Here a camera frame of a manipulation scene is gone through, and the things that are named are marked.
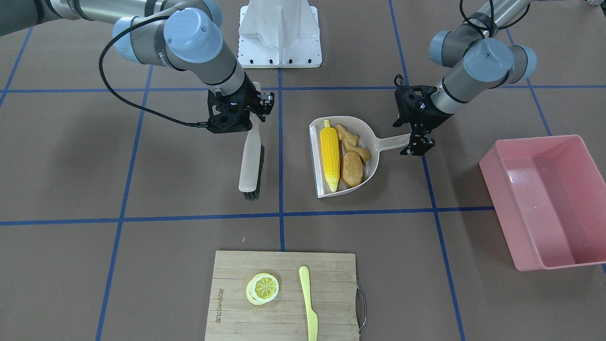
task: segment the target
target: light blue joint cap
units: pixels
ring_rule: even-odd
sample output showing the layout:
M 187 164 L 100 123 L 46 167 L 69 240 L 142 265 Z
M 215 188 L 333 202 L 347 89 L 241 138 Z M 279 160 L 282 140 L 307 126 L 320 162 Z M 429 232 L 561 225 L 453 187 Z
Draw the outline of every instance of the light blue joint cap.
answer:
M 212 60 L 223 48 L 219 27 L 197 8 L 171 15 L 164 26 L 164 40 L 177 57 L 193 63 Z
M 449 33 L 450 31 L 439 32 L 429 44 L 429 58 L 441 66 L 444 66 L 442 63 L 442 46 L 444 46 L 444 40 L 446 40 L 446 35 Z
M 133 22 L 134 18 L 135 18 L 134 16 L 124 16 L 124 17 L 120 18 L 118 21 L 116 21 L 116 24 L 114 24 L 114 28 L 112 30 L 112 37 L 115 38 L 122 31 L 129 28 L 130 24 Z M 133 44 L 130 41 L 130 33 L 123 36 L 122 38 L 118 39 L 118 41 L 116 41 L 116 43 L 114 44 L 114 47 L 116 48 L 116 50 L 118 50 L 118 53 L 120 53 L 120 55 L 124 59 L 141 63 L 137 59 L 137 56 L 135 55 L 135 51 L 133 50 Z
M 480 82 L 498 81 L 513 67 L 513 53 L 502 41 L 482 39 L 465 54 L 463 66 Z
M 215 25 L 221 28 L 221 25 L 223 25 L 223 13 L 221 12 L 219 5 L 217 5 L 215 0 L 204 0 L 204 3 L 210 10 L 210 15 L 212 15 Z
M 528 77 L 530 77 L 530 75 L 532 75 L 534 73 L 534 71 L 536 70 L 536 54 L 533 51 L 533 49 L 529 48 L 528 46 L 520 46 L 524 52 L 526 52 L 526 57 L 528 58 L 528 64 L 526 65 L 526 72 L 524 72 L 524 76 L 522 76 L 522 78 L 520 78 L 520 80 L 522 79 L 526 79 Z

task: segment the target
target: black bristle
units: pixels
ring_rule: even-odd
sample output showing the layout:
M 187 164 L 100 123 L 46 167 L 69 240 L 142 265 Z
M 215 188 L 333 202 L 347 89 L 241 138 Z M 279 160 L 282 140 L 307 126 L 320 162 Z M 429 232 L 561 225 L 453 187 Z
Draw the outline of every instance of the black bristle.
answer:
M 265 147 L 261 145 L 261 159 L 259 160 L 259 176 L 257 178 L 257 188 L 253 192 L 244 193 L 246 200 L 258 200 L 261 191 L 261 172 L 263 171 L 263 159 L 265 158 Z

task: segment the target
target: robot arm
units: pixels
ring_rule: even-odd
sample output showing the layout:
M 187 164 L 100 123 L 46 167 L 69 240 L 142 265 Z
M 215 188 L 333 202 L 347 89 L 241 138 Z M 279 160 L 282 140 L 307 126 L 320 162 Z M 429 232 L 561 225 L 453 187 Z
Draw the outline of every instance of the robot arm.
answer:
M 208 87 L 209 114 L 196 127 L 213 133 L 248 131 L 250 112 L 265 121 L 273 108 L 274 94 L 255 89 L 224 43 L 221 10 L 214 0 L 3 1 L 0 13 L 0 35 L 64 18 L 115 23 L 113 36 L 118 36 L 148 19 L 166 17 L 128 32 L 116 41 L 116 49 L 134 62 L 196 74 Z
M 454 32 L 440 32 L 430 44 L 430 58 L 451 70 L 436 86 L 408 86 L 396 76 L 395 91 L 399 118 L 393 124 L 408 123 L 411 137 L 402 155 L 423 155 L 433 146 L 433 129 L 450 118 L 486 89 L 516 83 L 536 68 L 534 51 L 524 46 L 507 46 L 492 38 L 530 0 L 494 0 L 472 14 Z

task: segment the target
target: white mounting plate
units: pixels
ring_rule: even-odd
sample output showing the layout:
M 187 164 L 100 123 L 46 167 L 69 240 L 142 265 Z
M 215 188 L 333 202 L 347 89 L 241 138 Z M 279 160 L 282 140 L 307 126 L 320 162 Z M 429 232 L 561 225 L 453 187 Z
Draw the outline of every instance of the white mounting plate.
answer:
M 314 6 L 310 6 L 310 8 L 316 23 L 318 23 L 318 9 Z M 247 9 L 248 6 L 240 8 L 240 25 Z M 293 44 L 285 47 L 282 60 L 280 60 L 279 49 L 267 45 L 261 38 L 239 37 L 238 61 L 245 69 L 304 68 L 319 67 L 322 64 L 319 35 L 301 37 Z

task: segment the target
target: knife handle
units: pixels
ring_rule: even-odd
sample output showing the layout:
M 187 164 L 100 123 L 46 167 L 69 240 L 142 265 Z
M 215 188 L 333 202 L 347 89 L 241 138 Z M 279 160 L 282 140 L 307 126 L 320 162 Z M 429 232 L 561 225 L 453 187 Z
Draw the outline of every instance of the knife handle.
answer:
M 299 279 L 301 280 L 301 289 L 303 290 L 303 298 L 305 299 L 305 309 L 311 308 L 311 285 L 309 281 L 309 268 L 301 266 L 299 268 Z

